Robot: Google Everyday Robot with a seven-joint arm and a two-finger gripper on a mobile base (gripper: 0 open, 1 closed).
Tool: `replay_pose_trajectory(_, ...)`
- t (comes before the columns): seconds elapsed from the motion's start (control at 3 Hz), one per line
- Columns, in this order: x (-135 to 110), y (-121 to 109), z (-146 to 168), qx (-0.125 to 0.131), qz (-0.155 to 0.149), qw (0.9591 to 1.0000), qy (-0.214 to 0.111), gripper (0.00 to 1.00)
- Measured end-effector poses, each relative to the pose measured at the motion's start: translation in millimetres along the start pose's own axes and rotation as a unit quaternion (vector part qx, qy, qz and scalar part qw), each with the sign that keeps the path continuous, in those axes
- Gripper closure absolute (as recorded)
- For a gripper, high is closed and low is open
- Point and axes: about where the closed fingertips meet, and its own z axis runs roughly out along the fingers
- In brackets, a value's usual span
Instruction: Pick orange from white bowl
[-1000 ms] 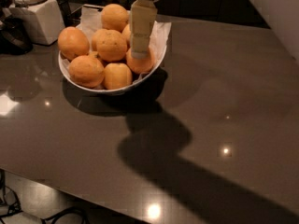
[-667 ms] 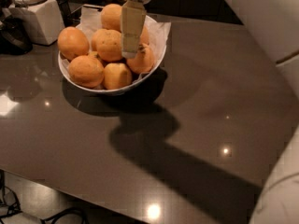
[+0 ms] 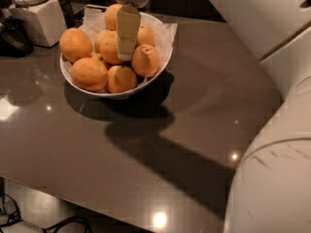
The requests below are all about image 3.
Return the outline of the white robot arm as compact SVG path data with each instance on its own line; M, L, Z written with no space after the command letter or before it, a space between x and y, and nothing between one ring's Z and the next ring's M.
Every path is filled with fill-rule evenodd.
M165 233L198 233L216 216L224 233L310 233L310 0L209 0L278 88L282 103L236 169L212 151L267 100L256 71L243 68L225 37L191 26L177 93L154 83L120 104L108 132L120 150L153 171L123 194L118 219L138 227L164 214Z

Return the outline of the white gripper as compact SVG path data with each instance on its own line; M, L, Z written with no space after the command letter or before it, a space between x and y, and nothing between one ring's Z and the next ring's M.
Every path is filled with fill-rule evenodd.
M150 0L116 0L122 4L117 12L118 58L129 61L136 46L141 16L136 8L145 7Z

